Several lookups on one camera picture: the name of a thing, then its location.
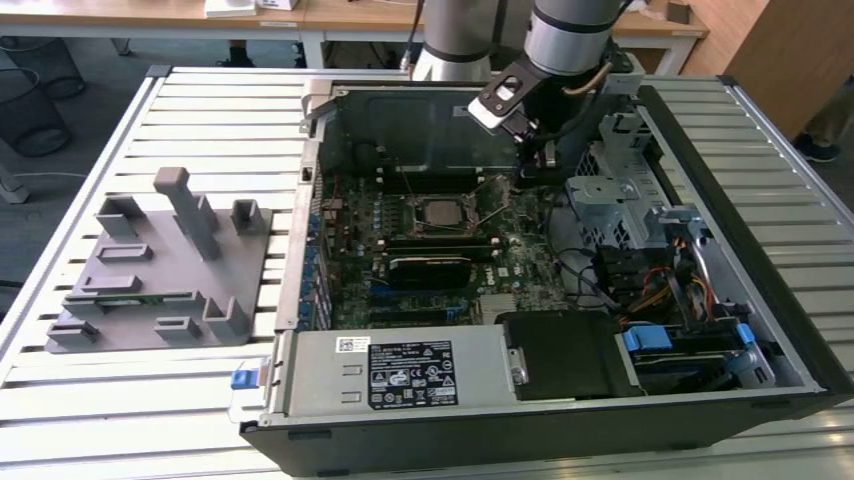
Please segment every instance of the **wooden desk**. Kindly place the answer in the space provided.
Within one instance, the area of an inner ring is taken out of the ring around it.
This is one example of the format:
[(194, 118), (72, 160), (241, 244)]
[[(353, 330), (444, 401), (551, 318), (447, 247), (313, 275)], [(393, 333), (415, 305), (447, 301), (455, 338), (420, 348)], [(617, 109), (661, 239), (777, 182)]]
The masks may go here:
[(711, 34), (685, 74), (735, 77), (794, 138), (854, 72), (854, 1), (689, 1)]
[[(515, 20), (517, 25), (515, 43), (519, 47), (531, 5), (531, 0), (512, 0), (508, 6), (507, 23)], [(413, 16), (413, 6), (377, 0), (309, 0), (300, 26), (308, 65), (321, 64), (318, 45), (324, 41), (405, 41)], [(616, 22), (613, 37), (623, 48), (636, 50), (649, 73), (677, 75), (696, 40), (707, 32), (699, 20), (691, 25), (681, 25), (628, 13)]]
[[(513, 14), (521, 24), (528, 4), (511, 2), (508, 18)], [(201, 5), (202, 0), (0, 0), (0, 35), (298, 40), (308, 67), (322, 68), (322, 42), (404, 42), (415, 15), (412, 6), (376, 0), (301, 0), (293, 11), (261, 9), (253, 17), (208, 19)], [(629, 13), (613, 34), (624, 48), (663, 51), (655, 73), (677, 74), (705, 33), (701, 24)]]
[(0, 0), (0, 35), (298, 40), (306, 4), (205, 18), (204, 0)]

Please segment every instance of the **warning label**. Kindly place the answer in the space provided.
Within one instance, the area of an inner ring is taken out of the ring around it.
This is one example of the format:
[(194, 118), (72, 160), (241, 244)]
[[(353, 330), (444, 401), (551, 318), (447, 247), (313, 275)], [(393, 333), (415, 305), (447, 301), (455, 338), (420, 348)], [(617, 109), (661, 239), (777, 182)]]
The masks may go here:
[(451, 342), (368, 346), (368, 405), (373, 410), (456, 405)]

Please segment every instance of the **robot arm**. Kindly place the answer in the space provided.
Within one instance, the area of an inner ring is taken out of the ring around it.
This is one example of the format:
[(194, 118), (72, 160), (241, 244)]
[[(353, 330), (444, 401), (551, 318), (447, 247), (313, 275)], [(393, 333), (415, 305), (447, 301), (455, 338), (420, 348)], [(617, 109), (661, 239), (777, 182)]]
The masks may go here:
[(611, 27), (629, 3), (536, 0), (524, 55), (468, 105), (487, 130), (539, 146), (571, 130), (592, 101), (585, 94), (599, 93), (611, 70)]

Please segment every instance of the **wastebasket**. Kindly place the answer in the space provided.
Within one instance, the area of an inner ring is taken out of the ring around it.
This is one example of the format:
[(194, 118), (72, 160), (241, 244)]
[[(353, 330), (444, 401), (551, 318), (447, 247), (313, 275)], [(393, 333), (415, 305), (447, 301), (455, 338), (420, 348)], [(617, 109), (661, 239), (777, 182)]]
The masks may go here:
[(41, 88), (57, 100), (85, 90), (77, 65), (61, 38), (1, 37), (0, 50), (18, 68), (32, 70), (41, 79)]
[(46, 155), (70, 141), (38, 74), (24, 68), (0, 70), (0, 138), (24, 157)]

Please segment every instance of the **white cable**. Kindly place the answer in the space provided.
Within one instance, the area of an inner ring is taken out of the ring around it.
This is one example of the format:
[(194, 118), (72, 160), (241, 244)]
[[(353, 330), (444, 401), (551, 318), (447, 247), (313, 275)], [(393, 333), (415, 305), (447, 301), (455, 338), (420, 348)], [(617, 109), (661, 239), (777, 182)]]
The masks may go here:
[(58, 177), (85, 178), (88, 175), (85, 175), (84, 173), (70, 173), (70, 172), (38, 172), (38, 173), (16, 173), (12, 176), (13, 177), (49, 177), (49, 176), (58, 176)]

